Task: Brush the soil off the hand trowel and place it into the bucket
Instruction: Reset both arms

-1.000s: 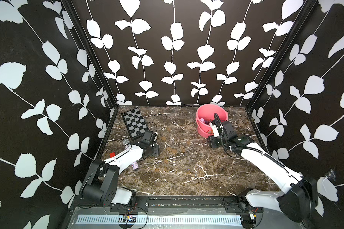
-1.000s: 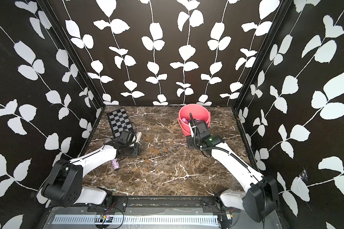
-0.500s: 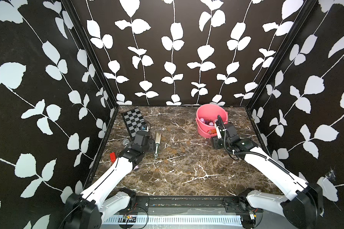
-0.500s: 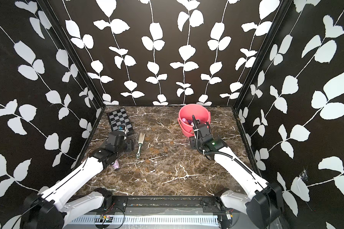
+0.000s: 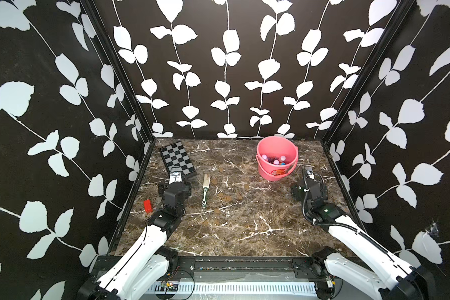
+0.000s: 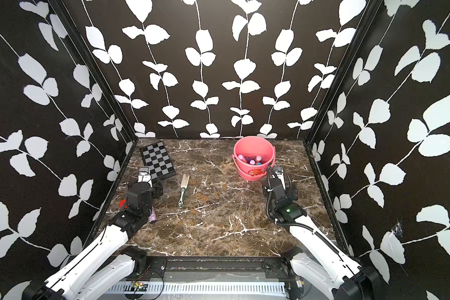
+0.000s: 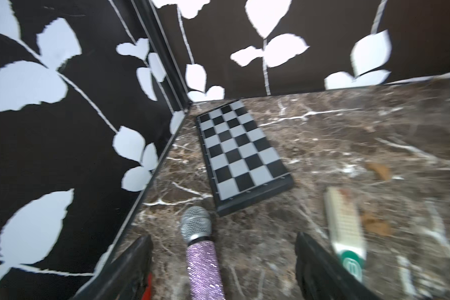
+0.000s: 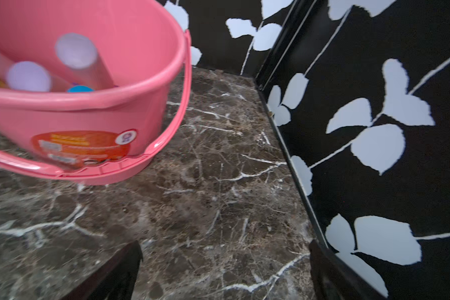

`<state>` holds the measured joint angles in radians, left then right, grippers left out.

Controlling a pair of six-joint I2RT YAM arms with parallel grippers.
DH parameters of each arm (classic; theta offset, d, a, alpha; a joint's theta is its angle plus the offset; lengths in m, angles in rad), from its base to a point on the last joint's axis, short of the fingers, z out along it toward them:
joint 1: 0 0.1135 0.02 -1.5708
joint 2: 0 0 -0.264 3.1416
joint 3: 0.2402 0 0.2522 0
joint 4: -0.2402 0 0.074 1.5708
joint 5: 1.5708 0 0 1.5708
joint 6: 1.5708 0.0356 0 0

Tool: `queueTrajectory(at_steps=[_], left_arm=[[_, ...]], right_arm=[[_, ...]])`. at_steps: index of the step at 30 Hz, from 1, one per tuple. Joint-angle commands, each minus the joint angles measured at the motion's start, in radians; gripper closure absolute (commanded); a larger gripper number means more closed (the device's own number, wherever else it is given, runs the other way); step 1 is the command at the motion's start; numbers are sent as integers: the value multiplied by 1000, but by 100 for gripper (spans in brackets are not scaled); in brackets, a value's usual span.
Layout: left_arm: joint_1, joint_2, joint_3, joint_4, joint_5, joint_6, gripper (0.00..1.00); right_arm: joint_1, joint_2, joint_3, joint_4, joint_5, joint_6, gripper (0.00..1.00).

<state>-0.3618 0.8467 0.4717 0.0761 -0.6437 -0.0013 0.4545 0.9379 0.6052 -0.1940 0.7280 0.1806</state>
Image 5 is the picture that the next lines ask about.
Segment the pink plastic bucket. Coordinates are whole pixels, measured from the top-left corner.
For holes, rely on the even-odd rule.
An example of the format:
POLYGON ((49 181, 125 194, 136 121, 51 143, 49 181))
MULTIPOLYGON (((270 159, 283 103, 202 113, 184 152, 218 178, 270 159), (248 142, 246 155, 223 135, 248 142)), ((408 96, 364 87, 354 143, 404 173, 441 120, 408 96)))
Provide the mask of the pink plastic bucket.
POLYGON ((256 148, 259 175, 267 181, 281 180, 296 169, 298 156, 298 147, 290 140, 279 136, 265 137, 256 148), (280 162, 281 156, 286 156, 285 162, 280 162))

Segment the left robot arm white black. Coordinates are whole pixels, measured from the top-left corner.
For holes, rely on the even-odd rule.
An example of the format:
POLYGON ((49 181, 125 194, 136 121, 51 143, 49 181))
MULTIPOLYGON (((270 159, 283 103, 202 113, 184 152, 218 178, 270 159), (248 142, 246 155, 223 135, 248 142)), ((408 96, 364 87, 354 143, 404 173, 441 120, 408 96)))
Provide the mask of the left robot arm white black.
POLYGON ((179 172, 169 175, 162 206, 124 256, 98 279, 87 280, 78 300, 138 300, 162 276, 177 265, 177 252, 165 246, 185 214, 191 185, 179 172))

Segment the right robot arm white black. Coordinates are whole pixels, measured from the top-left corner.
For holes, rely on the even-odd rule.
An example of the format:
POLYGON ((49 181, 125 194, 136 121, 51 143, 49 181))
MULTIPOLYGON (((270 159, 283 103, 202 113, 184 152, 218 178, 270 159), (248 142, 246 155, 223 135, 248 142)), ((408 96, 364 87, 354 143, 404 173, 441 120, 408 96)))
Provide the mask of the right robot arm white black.
POLYGON ((363 263, 361 266, 336 250, 325 247, 312 256, 315 276, 347 282, 373 300, 432 300, 434 276, 387 250, 364 232, 340 207, 328 202, 322 176, 310 167, 301 169, 302 179, 291 186, 292 197, 301 203, 304 219, 341 241, 363 263))

